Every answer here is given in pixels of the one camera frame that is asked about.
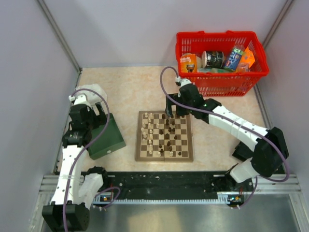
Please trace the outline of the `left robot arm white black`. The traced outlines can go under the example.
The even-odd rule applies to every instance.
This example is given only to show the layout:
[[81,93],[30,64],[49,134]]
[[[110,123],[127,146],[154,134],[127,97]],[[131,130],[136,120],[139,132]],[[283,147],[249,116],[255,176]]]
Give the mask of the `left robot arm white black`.
[[90,207],[98,191],[106,191],[109,179],[101,173],[90,172],[81,180],[83,161],[88,148],[97,140],[92,131],[108,124],[110,114],[105,113],[97,102],[97,115],[86,94],[71,95],[69,129],[62,137],[62,164],[56,190],[48,205],[42,209],[42,216],[53,232],[85,231],[89,225]]

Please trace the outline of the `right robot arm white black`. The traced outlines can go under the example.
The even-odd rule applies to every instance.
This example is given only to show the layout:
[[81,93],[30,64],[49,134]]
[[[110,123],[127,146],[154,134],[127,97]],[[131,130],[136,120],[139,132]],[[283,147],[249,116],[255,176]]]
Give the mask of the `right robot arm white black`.
[[225,185],[237,191],[249,178],[262,176],[272,180],[272,175],[286,165],[289,156],[282,130],[257,126],[226,109],[214,99],[204,99],[197,86],[190,80],[176,77],[178,93],[166,94],[166,113],[171,116],[171,107],[176,106],[180,116],[193,115],[209,125],[230,133],[249,150],[250,157],[228,171]]

